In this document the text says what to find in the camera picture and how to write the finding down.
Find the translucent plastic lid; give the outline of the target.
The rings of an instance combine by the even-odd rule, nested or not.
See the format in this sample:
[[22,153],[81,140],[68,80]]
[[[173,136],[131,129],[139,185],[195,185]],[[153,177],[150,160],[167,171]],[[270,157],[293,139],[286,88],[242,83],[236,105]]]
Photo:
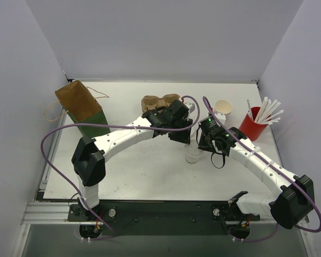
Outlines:
[[191,128],[191,133],[190,133],[190,139],[191,140],[196,140],[196,131],[198,129],[198,126],[195,125]]
[[184,149],[185,149],[185,152],[190,152],[190,153],[199,152],[201,155],[203,154],[203,151],[198,148],[198,144],[197,143],[193,143],[193,144],[190,144],[190,145],[185,145]]

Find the white paper cup with text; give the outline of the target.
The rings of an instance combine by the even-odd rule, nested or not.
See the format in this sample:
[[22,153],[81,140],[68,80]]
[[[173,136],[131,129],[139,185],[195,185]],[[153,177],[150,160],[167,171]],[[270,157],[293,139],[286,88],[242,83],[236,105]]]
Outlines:
[[184,157],[186,162],[190,164],[194,164],[199,161],[199,159],[201,158],[201,154],[199,152],[195,152],[195,153],[185,152]]

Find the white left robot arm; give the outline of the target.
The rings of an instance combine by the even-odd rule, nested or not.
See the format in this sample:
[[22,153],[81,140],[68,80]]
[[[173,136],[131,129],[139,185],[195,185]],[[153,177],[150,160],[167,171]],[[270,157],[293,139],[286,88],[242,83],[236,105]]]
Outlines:
[[168,107],[144,112],[128,128],[103,136],[83,136],[74,151],[71,162],[79,182],[80,214],[94,220],[99,213],[98,185],[106,175],[105,163],[141,141],[167,134],[170,140],[189,144],[193,120],[189,115],[195,104],[174,100]]

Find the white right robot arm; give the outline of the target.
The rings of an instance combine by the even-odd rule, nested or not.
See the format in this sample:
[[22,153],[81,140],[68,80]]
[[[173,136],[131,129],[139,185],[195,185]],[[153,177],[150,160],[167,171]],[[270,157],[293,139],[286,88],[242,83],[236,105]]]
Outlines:
[[291,229],[312,210],[314,184],[304,175],[285,170],[261,152],[240,130],[223,129],[212,116],[199,123],[199,149],[230,157],[252,172],[270,190],[269,195],[241,192],[229,200],[237,212],[273,217],[283,228]]

